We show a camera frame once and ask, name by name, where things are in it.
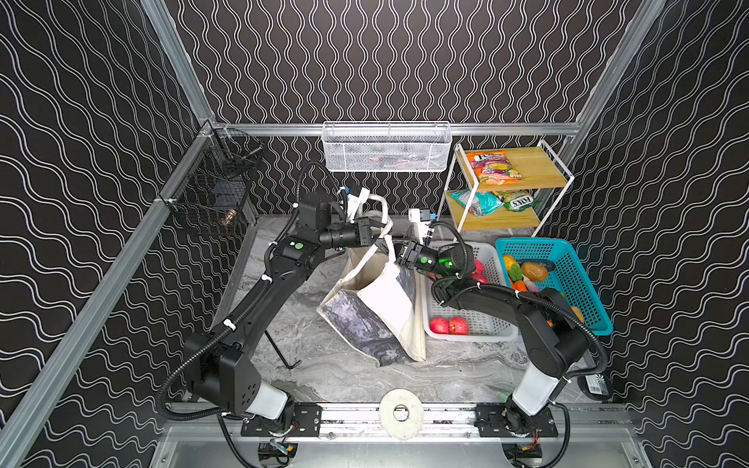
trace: gray plastic basket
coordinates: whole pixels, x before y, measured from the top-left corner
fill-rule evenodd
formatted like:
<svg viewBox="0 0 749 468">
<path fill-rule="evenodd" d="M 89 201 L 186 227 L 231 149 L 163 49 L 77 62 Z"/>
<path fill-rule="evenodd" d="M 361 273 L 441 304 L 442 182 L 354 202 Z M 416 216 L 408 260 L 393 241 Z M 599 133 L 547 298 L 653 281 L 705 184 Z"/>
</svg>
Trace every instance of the gray plastic basket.
<svg viewBox="0 0 749 468">
<path fill-rule="evenodd" d="M 325 122 L 330 171 L 442 172 L 452 134 L 448 122 Z"/>
<path fill-rule="evenodd" d="M 452 245 L 453 242 L 435 241 L 430 247 Z M 503 271 L 504 263 L 500 260 L 494 246 L 480 242 L 466 242 L 473 249 L 473 256 L 484 264 L 484 276 L 490 283 L 507 286 Z M 432 338 L 448 341 L 471 341 L 477 343 L 497 343 L 498 341 L 511 341 L 518 337 L 518 328 L 511 323 L 496 317 L 486 315 L 482 312 L 457 310 L 450 307 L 442 307 L 431 297 L 429 282 L 424 275 L 418 275 L 423 281 L 422 310 L 424 314 L 424 331 Z M 450 320 L 453 317 L 463 317 L 468 322 L 468 335 L 440 335 L 429 329 L 429 322 L 433 318 L 444 317 Z"/>
</svg>

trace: black wire basket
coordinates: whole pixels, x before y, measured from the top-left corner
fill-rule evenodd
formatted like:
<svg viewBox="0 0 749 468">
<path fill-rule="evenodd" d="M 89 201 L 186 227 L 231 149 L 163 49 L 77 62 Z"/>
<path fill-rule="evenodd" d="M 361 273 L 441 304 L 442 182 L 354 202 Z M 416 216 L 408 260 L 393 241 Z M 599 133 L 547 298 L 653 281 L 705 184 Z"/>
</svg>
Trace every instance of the black wire basket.
<svg viewBox="0 0 749 468">
<path fill-rule="evenodd" d="M 244 235 L 243 208 L 249 192 L 244 174 L 250 163 L 237 156 L 209 145 L 185 177 L 177 200 L 169 203 L 179 226 L 190 234 Z"/>
</svg>

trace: masking tape roll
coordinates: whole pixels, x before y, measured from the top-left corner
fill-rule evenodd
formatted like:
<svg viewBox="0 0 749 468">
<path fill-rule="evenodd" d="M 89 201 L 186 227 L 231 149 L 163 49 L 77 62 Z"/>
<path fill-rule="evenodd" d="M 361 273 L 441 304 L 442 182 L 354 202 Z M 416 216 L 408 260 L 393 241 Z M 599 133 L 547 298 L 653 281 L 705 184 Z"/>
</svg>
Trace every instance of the masking tape roll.
<svg viewBox="0 0 749 468">
<path fill-rule="evenodd" d="M 388 392 L 380 402 L 379 413 L 382 428 L 398 440 L 415 437 L 424 425 L 424 406 L 405 389 Z"/>
</svg>

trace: teal basket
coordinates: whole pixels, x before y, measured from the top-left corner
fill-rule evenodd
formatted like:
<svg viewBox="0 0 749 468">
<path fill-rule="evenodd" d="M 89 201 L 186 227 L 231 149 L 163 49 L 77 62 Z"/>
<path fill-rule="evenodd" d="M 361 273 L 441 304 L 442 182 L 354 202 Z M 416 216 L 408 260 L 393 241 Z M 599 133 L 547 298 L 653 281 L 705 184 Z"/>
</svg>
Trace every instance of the teal basket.
<svg viewBox="0 0 749 468">
<path fill-rule="evenodd" d="M 512 255 L 515 260 L 525 258 L 543 258 L 553 261 L 557 268 L 549 272 L 545 281 L 536 282 L 539 288 L 554 288 L 564 291 L 570 306 L 580 309 L 585 317 L 585 325 L 595 335 L 606 336 L 613 331 L 601 299 L 585 273 L 583 264 L 572 248 L 572 244 L 562 239 L 543 239 L 537 237 L 511 237 L 497 241 L 497 253 Z M 505 280 L 510 284 L 507 270 L 503 269 Z"/>
</svg>

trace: snack bag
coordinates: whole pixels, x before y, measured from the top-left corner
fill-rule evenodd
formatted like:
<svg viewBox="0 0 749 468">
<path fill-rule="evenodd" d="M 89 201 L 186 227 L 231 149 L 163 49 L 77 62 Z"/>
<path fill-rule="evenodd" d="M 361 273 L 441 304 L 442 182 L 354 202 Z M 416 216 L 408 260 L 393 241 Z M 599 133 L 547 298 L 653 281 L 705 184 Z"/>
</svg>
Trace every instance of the snack bag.
<svg viewBox="0 0 749 468">
<path fill-rule="evenodd" d="M 539 204 L 527 190 L 506 190 L 492 193 L 497 196 L 508 211 L 523 211 Z"/>
<path fill-rule="evenodd" d="M 450 196 L 455 199 L 463 208 L 466 206 L 468 197 L 470 196 L 470 189 L 456 190 L 450 192 Z M 501 206 L 500 201 L 491 192 L 482 193 L 477 192 L 473 196 L 470 207 L 468 210 L 473 213 L 474 216 L 485 216 L 489 213 L 493 213 Z"/>
<path fill-rule="evenodd" d="M 480 183 L 505 185 L 522 178 L 505 151 L 467 151 L 466 157 Z"/>
</svg>

